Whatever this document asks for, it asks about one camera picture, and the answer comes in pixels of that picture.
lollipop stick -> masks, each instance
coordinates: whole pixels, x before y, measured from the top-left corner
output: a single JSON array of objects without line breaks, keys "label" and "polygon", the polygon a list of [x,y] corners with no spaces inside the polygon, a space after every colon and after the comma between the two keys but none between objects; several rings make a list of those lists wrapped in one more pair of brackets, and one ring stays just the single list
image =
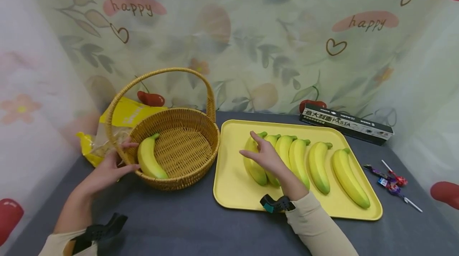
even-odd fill
[{"label": "lollipop stick", "polygon": [[386,166],[387,169],[389,169],[390,172],[393,172],[393,170],[387,165],[387,163],[384,160],[381,160],[383,164]]},{"label": "lollipop stick", "polygon": [[414,204],[411,200],[409,200],[408,198],[404,197],[404,200],[406,203],[409,203],[411,204],[414,208],[416,208],[420,213],[422,213],[422,209],[420,209],[416,204]]}]

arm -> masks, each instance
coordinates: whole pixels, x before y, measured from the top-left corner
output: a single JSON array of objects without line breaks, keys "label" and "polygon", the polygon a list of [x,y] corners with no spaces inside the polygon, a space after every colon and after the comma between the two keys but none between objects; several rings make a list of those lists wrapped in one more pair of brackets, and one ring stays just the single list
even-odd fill
[{"label": "arm", "polygon": [[[135,143],[124,143],[123,148],[136,147]],[[116,151],[106,154],[105,159],[70,193],[59,215],[54,232],[49,235],[40,256],[71,255],[75,241],[92,225],[91,206],[96,194],[129,172],[139,169],[139,165],[117,168],[119,156]],[[85,255],[96,255],[97,246],[85,250]]]},{"label": "arm", "polygon": [[287,221],[313,256],[358,256],[351,242],[309,193],[304,184],[287,168],[274,147],[256,133],[250,132],[259,145],[259,153],[242,150],[240,153],[253,159],[277,177],[282,192],[296,209],[286,212]]}]

flower print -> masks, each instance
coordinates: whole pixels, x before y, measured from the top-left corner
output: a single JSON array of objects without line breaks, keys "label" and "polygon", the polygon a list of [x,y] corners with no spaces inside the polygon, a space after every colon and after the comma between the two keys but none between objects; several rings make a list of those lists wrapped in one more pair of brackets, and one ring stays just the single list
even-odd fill
[{"label": "flower print", "polygon": [[196,58],[191,59],[191,64],[188,68],[203,75],[209,75],[210,73],[209,64],[206,61],[199,62]]},{"label": "flower print", "polygon": [[384,81],[389,80],[390,76],[392,75],[392,72],[394,71],[393,68],[387,67],[384,71],[382,71],[380,74],[377,74],[374,77],[374,81],[377,82],[376,87],[379,87]]},{"label": "flower print", "polygon": [[15,121],[22,120],[24,123],[32,123],[32,112],[41,108],[41,104],[34,102],[28,94],[19,94],[15,100],[5,100],[0,103],[0,108],[6,111],[1,118],[1,123],[8,125]]}]

basket handle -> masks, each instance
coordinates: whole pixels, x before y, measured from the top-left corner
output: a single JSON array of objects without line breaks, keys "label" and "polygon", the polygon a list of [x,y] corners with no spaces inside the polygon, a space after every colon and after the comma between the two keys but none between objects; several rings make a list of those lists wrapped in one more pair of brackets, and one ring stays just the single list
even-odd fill
[{"label": "basket handle", "polygon": [[127,84],[121,91],[120,93],[116,94],[110,105],[108,106],[108,114],[106,116],[105,120],[105,132],[108,136],[109,141],[112,143],[112,145],[116,148],[118,151],[118,154],[120,154],[121,158],[123,160],[126,160],[126,156],[124,156],[124,151],[120,147],[120,145],[116,142],[115,136],[113,135],[112,131],[112,117],[114,115],[114,111],[116,106],[118,105],[118,102],[121,100],[121,98],[126,94],[126,92],[134,87],[136,84],[138,84],[140,81],[145,80],[146,78],[150,78],[151,76],[154,75],[159,75],[162,73],[166,72],[188,72],[191,74],[196,75],[198,78],[200,78],[204,84],[207,87],[207,108],[206,108],[206,115],[209,119],[212,120],[212,122],[215,123],[215,100],[214,100],[214,91],[212,91],[212,87],[209,84],[209,82],[206,80],[206,78],[201,75],[200,73],[188,69],[188,68],[167,68],[167,69],[160,69],[157,71],[149,72],[146,74],[143,74],[136,79],[132,80],[129,84]]}]

hand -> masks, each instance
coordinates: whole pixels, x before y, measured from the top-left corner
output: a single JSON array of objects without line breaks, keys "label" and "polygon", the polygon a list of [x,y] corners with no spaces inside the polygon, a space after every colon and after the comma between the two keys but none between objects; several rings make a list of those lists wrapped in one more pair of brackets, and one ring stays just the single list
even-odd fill
[{"label": "hand", "polygon": [[[137,143],[130,142],[130,138],[128,138],[121,144],[121,148],[126,149],[137,147],[138,145]],[[120,156],[116,150],[108,151],[105,154],[105,159],[78,185],[77,189],[85,195],[94,195],[116,183],[116,181],[125,174],[134,172],[140,168],[138,164],[131,164],[118,168],[117,163],[119,160]]]},{"label": "hand", "polygon": [[285,169],[288,169],[270,142],[260,138],[253,131],[250,132],[250,135],[257,142],[259,152],[256,153],[249,150],[240,150],[240,154],[253,159],[262,168],[271,172],[275,176],[278,176],[281,172],[285,171]]}]

